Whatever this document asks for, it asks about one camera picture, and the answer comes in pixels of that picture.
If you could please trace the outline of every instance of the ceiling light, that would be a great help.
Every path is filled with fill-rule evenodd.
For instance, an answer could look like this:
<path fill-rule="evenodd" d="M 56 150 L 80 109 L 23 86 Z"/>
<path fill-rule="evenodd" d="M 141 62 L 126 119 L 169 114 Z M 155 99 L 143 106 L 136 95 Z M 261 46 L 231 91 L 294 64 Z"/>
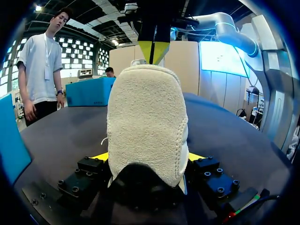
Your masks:
<path fill-rule="evenodd" d="M 119 43 L 116 40 L 112 40 L 112 42 L 114 43 L 114 46 L 118 46 Z"/>
<path fill-rule="evenodd" d="M 42 10 L 42 7 L 36 6 L 36 11 L 41 11 L 41 10 Z"/>

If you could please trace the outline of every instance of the black pants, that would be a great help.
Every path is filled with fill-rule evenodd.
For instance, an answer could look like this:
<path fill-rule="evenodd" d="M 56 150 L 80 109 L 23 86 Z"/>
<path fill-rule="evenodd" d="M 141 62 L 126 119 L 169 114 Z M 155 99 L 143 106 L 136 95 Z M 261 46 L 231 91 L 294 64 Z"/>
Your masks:
<path fill-rule="evenodd" d="M 26 126 L 29 126 L 36 121 L 40 120 L 41 118 L 44 118 L 45 116 L 57 111 L 57 102 L 39 102 L 34 105 L 36 107 L 37 112 L 35 113 L 36 119 L 32 121 L 28 121 L 25 117 Z"/>

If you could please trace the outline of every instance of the white t-shirt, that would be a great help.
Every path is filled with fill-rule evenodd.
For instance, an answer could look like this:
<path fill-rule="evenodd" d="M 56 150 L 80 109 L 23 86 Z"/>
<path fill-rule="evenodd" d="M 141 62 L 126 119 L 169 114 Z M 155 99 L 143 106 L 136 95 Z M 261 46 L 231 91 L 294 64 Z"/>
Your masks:
<path fill-rule="evenodd" d="M 53 39 L 46 37 L 50 71 L 62 69 L 61 48 Z M 18 59 L 23 62 L 26 75 L 26 87 L 29 99 L 33 104 L 44 101 L 56 101 L 53 75 L 45 79 L 46 44 L 44 34 L 34 35 L 25 43 Z"/>

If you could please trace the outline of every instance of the man's hand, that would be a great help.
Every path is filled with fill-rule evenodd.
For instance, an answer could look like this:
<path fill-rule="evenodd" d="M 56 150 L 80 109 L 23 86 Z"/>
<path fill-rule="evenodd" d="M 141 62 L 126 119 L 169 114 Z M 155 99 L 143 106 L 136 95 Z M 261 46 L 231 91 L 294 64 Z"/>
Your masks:
<path fill-rule="evenodd" d="M 25 112 L 26 119 L 28 121 L 32 121 L 37 118 L 36 117 L 37 110 L 34 104 L 30 100 L 24 102 L 24 112 Z"/>
<path fill-rule="evenodd" d="M 64 99 L 63 99 L 63 97 L 62 97 L 62 94 L 59 93 L 59 94 L 57 95 L 57 107 L 59 108 L 60 105 L 61 105 L 61 107 L 63 108 L 63 107 L 64 107 L 64 104 L 65 104 L 65 102 L 64 102 Z"/>

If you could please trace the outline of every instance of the beige panel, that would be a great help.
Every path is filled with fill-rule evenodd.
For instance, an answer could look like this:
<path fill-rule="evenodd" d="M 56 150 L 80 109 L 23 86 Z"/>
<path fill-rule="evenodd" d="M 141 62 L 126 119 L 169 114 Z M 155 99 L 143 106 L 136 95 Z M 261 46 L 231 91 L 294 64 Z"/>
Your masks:
<path fill-rule="evenodd" d="M 244 104 L 244 96 L 246 93 L 246 80 L 247 78 L 245 77 L 240 77 L 240 98 L 239 98 L 239 103 L 238 103 L 238 109 L 241 109 Z"/>
<path fill-rule="evenodd" d="M 135 47 L 129 46 L 109 51 L 109 66 L 113 68 L 115 76 L 131 65 L 135 59 Z"/>
<path fill-rule="evenodd" d="M 226 74 L 221 72 L 211 72 L 211 97 L 213 103 L 223 107 L 226 91 Z"/>
<path fill-rule="evenodd" d="M 199 49 L 198 42 L 171 41 L 165 55 L 165 68 L 176 73 L 183 92 L 198 95 L 199 91 Z"/>
<path fill-rule="evenodd" d="M 227 74 L 226 94 L 223 108 L 236 114 L 240 98 L 240 76 Z"/>
<path fill-rule="evenodd" d="M 200 85 L 199 85 L 199 96 L 210 100 L 211 92 L 211 71 L 201 70 L 200 71 Z"/>

